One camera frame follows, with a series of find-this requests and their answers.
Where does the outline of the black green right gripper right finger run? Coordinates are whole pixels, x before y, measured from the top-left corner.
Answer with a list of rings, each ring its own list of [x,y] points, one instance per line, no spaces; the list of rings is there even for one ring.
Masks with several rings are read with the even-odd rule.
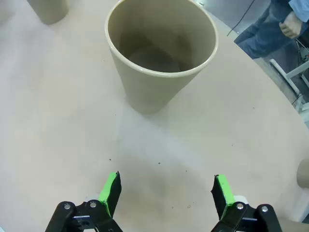
[[[213,232],[281,232],[274,208],[261,204],[256,208],[244,201],[237,201],[223,174],[214,176],[211,190],[219,217]]]

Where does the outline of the person's left hand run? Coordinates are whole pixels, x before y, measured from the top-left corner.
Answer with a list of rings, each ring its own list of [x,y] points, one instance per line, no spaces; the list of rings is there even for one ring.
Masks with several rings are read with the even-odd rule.
[[[290,38],[295,39],[300,35],[303,21],[301,21],[294,11],[289,13],[283,22],[279,23],[282,33]]]

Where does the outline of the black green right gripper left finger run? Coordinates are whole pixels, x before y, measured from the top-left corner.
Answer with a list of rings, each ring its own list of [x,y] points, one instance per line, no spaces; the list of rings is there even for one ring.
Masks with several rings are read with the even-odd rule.
[[[47,232],[119,232],[121,228],[113,215],[121,194],[119,172],[109,174],[99,197],[76,206],[72,202],[60,202],[46,228]]]

